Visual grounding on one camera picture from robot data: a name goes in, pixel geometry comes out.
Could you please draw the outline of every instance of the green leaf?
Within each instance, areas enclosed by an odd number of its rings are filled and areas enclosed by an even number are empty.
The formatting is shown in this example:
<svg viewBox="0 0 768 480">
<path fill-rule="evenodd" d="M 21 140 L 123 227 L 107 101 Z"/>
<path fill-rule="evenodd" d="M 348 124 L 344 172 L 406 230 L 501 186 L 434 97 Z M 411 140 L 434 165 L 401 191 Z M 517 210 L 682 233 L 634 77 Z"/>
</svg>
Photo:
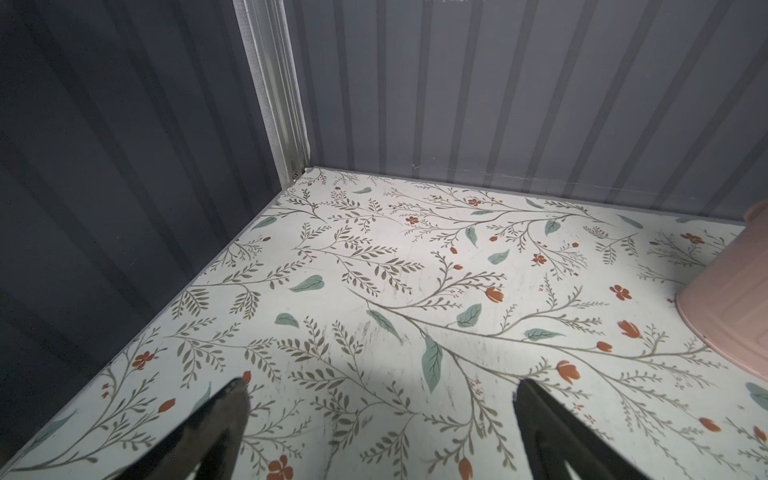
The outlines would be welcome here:
<svg viewBox="0 0 768 480">
<path fill-rule="evenodd" d="M 560 224 L 556 220 L 549 220 L 547 224 L 544 225 L 544 233 L 547 236 L 549 236 L 550 233 L 554 233 L 558 230 L 560 230 Z"/>
<path fill-rule="evenodd" d="M 299 328 L 299 323 L 296 321 L 295 318 L 293 318 L 293 315 L 290 313 L 281 313 L 277 316 L 277 320 L 275 320 L 275 323 L 277 325 L 290 325 L 295 326 L 296 328 Z"/>
<path fill-rule="evenodd" d="M 456 320 L 458 320 L 458 326 L 462 328 L 474 326 L 478 322 L 478 319 L 480 318 L 481 311 L 482 311 L 482 305 L 479 303 L 476 303 L 475 305 L 470 306 L 464 312 L 456 316 Z"/>
<path fill-rule="evenodd" d="M 550 332 L 549 330 L 544 329 L 525 330 L 524 334 L 525 338 L 531 340 L 532 342 L 538 342 L 539 340 L 543 339 L 550 339 L 553 336 L 563 336 L 562 333 Z"/>
<path fill-rule="evenodd" d="M 256 225 L 253 225 L 253 228 L 266 227 L 267 225 L 271 225 L 271 224 L 273 224 L 275 222 L 277 222 L 277 217 L 267 217 L 264 220 L 261 220 Z"/>
<path fill-rule="evenodd" d="M 751 382 L 746 383 L 746 389 L 750 391 L 750 397 L 757 405 L 763 410 L 768 410 L 768 390 Z"/>
<path fill-rule="evenodd" d="M 535 208 L 544 208 L 544 207 L 542 207 L 541 205 L 538 205 L 538 204 L 535 204 L 535 203 L 533 203 L 533 202 L 531 201 L 531 199 L 530 199 L 530 198 L 525 198 L 525 201 L 526 201 L 526 202 L 528 203 L 528 205 L 530 205 L 531 207 L 535 207 Z"/>
<path fill-rule="evenodd" d="M 427 381 L 429 392 L 435 389 L 440 381 L 440 364 L 442 363 L 442 349 L 432 337 L 424 339 L 427 343 L 427 350 L 422 355 L 422 371 L 424 379 Z"/>
<path fill-rule="evenodd" d="M 392 335 L 397 337 L 398 340 L 400 340 L 400 343 L 402 343 L 402 339 L 400 339 L 400 335 L 397 334 L 397 330 L 395 330 L 395 327 L 392 325 L 392 322 L 386 319 L 384 315 L 381 313 L 375 311 L 375 310 L 366 310 L 366 313 L 368 313 L 370 316 L 373 317 L 373 319 L 376 321 L 376 323 L 379 324 L 380 327 L 382 327 L 387 332 L 390 332 Z"/>
<path fill-rule="evenodd" d="M 632 220 L 631 218 L 626 218 L 624 215 L 618 215 L 618 217 L 621 218 L 623 221 L 629 223 L 632 227 L 643 228 L 642 225 L 640 225 L 638 222 Z"/>
<path fill-rule="evenodd" d="M 290 289 L 292 292 L 306 292 L 307 290 L 320 290 L 325 286 L 323 278 L 320 275 L 312 275 L 310 278 L 299 283 L 294 288 Z"/>
<path fill-rule="evenodd" d="M 469 227 L 467 230 L 464 230 L 464 233 L 466 233 L 467 238 L 472 242 L 472 245 L 475 247 L 478 246 L 478 234 L 475 233 L 474 227 Z"/>
<path fill-rule="evenodd" d="M 205 402 L 207 402 L 209 398 L 210 398 L 210 382 L 208 382 L 208 390 L 203 394 L 203 396 L 200 397 L 200 400 L 197 400 L 197 402 L 192 407 L 192 411 L 196 412 L 197 409 L 205 405 Z"/>
<path fill-rule="evenodd" d="M 494 253 L 490 257 L 488 257 L 488 261 L 493 263 L 494 265 L 499 265 L 504 260 L 507 260 L 507 255 L 509 255 L 509 250 L 506 252 L 501 253 Z"/>
<path fill-rule="evenodd" d="M 40 444 L 43 443 L 45 440 L 47 440 L 48 437 L 50 437 L 51 435 L 56 433 L 56 430 L 59 430 L 62 426 L 64 426 L 64 424 L 67 422 L 67 420 L 72 418 L 72 416 L 75 413 L 77 413 L 77 410 L 75 410 L 74 412 L 72 412 L 69 415 L 65 416 L 63 419 L 55 420 L 55 421 L 51 422 L 50 424 L 48 424 L 48 427 L 43 431 L 43 433 L 39 437 L 37 437 L 34 442 L 32 442 L 32 444 L 27 449 L 27 452 L 29 452 L 30 450 L 40 446 Z"/>
</svg>

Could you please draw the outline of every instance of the pink metal container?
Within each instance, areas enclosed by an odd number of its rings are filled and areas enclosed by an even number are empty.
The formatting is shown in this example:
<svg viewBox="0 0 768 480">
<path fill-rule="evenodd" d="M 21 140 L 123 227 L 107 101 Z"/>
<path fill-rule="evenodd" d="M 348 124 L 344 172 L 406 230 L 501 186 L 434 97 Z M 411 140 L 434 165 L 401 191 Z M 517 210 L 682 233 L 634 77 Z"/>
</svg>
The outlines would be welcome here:
<svg viewBox="0 0 768 480">
<path fill-rule="evenodd" d="M 768 380 L 768 202 L 677 296 L 677 311 L 712 350 Z"/>
</svg>

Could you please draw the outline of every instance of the metal frame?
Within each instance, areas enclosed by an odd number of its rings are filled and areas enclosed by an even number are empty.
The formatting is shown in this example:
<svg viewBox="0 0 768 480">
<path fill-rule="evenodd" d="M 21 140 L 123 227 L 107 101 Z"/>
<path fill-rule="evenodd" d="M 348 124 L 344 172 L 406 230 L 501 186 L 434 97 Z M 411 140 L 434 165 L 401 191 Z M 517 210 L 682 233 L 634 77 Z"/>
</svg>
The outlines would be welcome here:
<svg viewBox="0 0 768 480">
<path fill-rule="evenodd" d="M 232 2 L 280 184 L 286 188 L 309 166 L 310 141 L 283 0 Z"/>
</svg>

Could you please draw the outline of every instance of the gray corrugated wall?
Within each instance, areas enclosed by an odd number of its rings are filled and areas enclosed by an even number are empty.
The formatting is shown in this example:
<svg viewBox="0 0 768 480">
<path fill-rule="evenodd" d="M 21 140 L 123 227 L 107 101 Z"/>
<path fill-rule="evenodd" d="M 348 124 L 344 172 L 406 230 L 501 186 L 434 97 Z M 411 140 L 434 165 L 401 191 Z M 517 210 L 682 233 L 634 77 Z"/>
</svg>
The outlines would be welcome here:
<svg viewBox="0 0 768 480">
<path fill-rule="evenodd" d="M 0 463 L 280 191 L 230 0 L 0 2 Z"/>
<path fill-rule="evenodd" d="M 286 0 L 312 162 L 737 218 L 764 0 Z"/>
</svg>

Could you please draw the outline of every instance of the floral pattern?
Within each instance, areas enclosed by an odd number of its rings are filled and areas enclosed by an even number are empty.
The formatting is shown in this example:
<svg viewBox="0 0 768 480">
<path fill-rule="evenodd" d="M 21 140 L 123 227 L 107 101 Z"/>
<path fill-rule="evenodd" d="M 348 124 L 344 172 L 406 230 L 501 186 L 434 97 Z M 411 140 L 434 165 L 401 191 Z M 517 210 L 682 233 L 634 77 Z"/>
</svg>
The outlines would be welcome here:
<svg viewBox="0 0 768 480">
<path fill-rule="evenodd" d="M 236 377 L 234 478 L 529 478 L 526 378 L 652 478 L 764 478 L 766 383 L 674 308 L 739 231 L 312 169 L 6 478 L 113 478 Z"/>
</svg>

